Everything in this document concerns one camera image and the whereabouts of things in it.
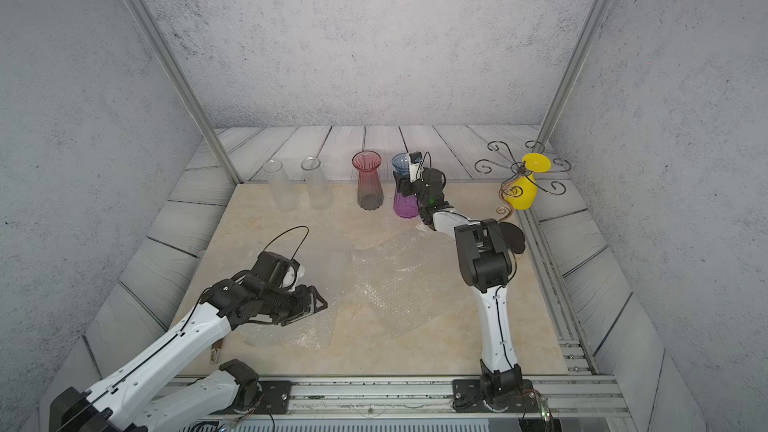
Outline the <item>purple bubble vase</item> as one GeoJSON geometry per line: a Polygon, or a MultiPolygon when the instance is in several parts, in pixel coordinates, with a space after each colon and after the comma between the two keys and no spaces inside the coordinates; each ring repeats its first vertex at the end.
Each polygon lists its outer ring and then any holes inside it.
{"type": "Polygon", "coordinates": [[[417,197],[410,192],[410,171],[413,164],[418,166],[422,160],[420,152],[400,153],[392,159],[395,194],[393,210],[398,217],[411,219],[419,215],[417,197]]]}

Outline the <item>pink bubble vase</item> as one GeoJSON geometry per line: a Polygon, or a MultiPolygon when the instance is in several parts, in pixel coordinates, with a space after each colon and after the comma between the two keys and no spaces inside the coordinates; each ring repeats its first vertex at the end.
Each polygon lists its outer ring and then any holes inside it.
{"type": "Polygon", "coordinates": [[[381,156],[371,150],[360,151],[352,158],[352,165],[358,171],[357,203],[366,211],[378,209],[384,201],[378,172],[381,164],[381,156]]]}

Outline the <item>clear bubble vase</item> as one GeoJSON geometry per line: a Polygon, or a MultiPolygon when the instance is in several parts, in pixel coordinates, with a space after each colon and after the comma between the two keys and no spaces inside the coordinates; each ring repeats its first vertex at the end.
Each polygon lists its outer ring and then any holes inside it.
{"type": "Polygon", "coordinates": [[[304,182],[307,187],[309,203],[314,209],[326,209],[332,204],[332,193],[322,169],[322,162],[317,157],[307,157],[301,162],[304,182]]]}

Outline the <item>clear glass vase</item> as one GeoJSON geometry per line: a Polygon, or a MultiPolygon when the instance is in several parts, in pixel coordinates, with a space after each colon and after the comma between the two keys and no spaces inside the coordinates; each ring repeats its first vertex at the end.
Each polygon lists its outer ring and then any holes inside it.
{"type": "Polygon", "coordinates": [[[295,210],[298,207],[299,198],[283,163],[280,160],[271,159],[264,164],[263,172],[277,209],[281,212],[295,210]]]}

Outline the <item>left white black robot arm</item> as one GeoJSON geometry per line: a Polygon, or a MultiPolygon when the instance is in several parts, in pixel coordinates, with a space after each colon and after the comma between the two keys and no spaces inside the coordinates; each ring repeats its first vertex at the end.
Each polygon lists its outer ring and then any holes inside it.
{"type": "Polygon", "coordinates": [[[52,431],[178,431],[230,407],[252,410],[262,398],[259,375],[232,359],[207,377],[156,397],[193,359],[259,315],[286,326],[327,309],[313,286],[274,288],[258,278],[224,279],[204,290],[173,328],[108,377],[80,392],[69,387],[50,405],[52,431]]]}

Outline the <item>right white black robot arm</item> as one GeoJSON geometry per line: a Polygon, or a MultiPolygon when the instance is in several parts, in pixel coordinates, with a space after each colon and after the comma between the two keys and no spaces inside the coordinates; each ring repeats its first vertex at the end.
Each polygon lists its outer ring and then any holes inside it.
{"type": "Polygon", "coordinates": [[[523,390],[507,296],[517,271],[514,256],[525,251],[525,235],[513,224],[473,219],[457,211],[444,197],[446,179],[437,169],[426,168],[415,178],[397,172],[393,176],[397,192],[416,198],[424,225],[454,239],[461,277],[476,299],[482,336],[479,393],[476,399],[455,402],[454,409],[481,403],[491,411],[504,411],[523,390]]]}

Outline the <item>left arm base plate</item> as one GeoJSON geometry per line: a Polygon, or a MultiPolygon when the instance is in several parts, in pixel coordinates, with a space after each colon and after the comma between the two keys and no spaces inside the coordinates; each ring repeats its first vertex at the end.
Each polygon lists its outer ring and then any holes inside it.
{"type": "Polygon", "coordinates": [[[292,382],[267,380],[241,385],[233,403],[225,409],[229,414],[283,415],[287,413],[292,382]]]}

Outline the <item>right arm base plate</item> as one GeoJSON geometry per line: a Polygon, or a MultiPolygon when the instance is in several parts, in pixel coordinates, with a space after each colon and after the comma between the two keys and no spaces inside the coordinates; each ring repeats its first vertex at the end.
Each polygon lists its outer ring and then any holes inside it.
{"type": "Polygon", "coordinates": [[[530,380],[507,392],[486,386],[480,379],[452,381],[452,408],[458,413],[535,413],[539,409],[538,395],[530,380]]]}

